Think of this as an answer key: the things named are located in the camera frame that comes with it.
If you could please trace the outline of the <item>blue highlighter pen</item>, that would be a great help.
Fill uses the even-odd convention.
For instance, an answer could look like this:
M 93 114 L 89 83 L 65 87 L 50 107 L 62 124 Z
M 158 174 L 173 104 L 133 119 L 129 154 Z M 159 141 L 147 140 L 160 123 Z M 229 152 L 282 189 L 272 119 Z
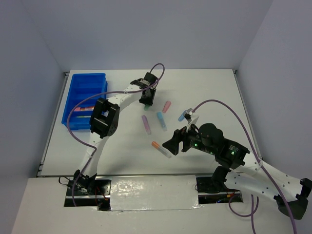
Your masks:
M 162 112 L 157 112 L 157 113 L 156 113 L 156 116 L 157 116 L 157 119 L 158 119 L 158 121 L 159 121 L 159 123 L 160 123 L 160 125 L 161 125 L 162 130 L 163 130 L 164 132 L 167 131 L 167 126 L 166 126 L 164 117 L 163 117 L 163 115 L 162 115 Z

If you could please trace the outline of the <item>pink capped glue bottle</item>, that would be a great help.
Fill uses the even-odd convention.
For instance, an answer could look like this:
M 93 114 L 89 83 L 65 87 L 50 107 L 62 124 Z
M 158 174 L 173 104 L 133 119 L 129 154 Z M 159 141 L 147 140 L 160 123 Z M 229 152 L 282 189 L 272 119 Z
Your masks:
M 74 109 L 74 112 L 89 112 L 93 111 L 94 106 L 89 106 L 89 107 L 77 107 Z

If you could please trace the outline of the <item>purple highlighter pen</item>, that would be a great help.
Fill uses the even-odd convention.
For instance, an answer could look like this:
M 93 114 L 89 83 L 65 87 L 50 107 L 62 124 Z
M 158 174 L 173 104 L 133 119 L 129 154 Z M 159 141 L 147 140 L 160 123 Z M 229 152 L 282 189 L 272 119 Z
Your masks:
M 143 121 L 143 124 L 144 124 L 144 128 L 145 128 L 145 131 L 147 133 L 147 135 L 150 135 L 151 134 L 151 129 L 150 129 L 150 125 L 148 123 L 148 120 L 147 120 L 147 117 L 145 115 L 142 115 L 142 121 Z

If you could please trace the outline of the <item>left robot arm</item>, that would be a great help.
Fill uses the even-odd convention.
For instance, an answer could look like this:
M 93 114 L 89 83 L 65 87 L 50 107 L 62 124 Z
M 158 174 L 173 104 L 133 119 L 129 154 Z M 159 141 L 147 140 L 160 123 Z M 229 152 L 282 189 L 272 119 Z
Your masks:
M 90 118 L 91 133 L 89 143 L 85 144 L 87 150 L 74 173 L 74 188 L 86 195 L 95 190 L 98 162 L 107 140 L 117 130 L 119 114 L 136 101 L 151 106 L 157 83 L 157 78 L 140 78 L 133 80 L 125 90 L 115 92 L 113 97 L 97 99 Z

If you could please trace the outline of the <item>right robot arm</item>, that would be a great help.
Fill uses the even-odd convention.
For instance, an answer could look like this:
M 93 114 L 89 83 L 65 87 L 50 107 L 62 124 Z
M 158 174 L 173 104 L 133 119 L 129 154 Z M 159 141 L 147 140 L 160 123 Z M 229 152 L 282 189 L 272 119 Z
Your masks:
M 215 157 L 219 164 L 212 176 L 212 186 L 223 191 L 225 188 L 246 191 L 267 198 L 277 204 L 284 215 L 292 213 L 301 220 L 308 206 L 312 182 L 308 178 L 292 177 L 255 155 L 243 145 L 226 139 L 223 132 L 212 123 L 199 129 L 195 125 L 175 130 L 173 137 L 162 146 L 177 155 L 193 148 Z

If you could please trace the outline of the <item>blue translucent cap case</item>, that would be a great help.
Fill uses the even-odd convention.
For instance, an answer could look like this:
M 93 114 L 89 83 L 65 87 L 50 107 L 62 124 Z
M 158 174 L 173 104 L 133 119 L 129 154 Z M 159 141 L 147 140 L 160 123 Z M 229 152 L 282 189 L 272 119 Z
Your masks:
M 182 122 L 184 119 L 185 119 L 185 114 L 187 113 L 187 110 L 185 110 L 181 115 L 180 115 L 180 117 L 178 118 L 178 121 L 179 122 Z

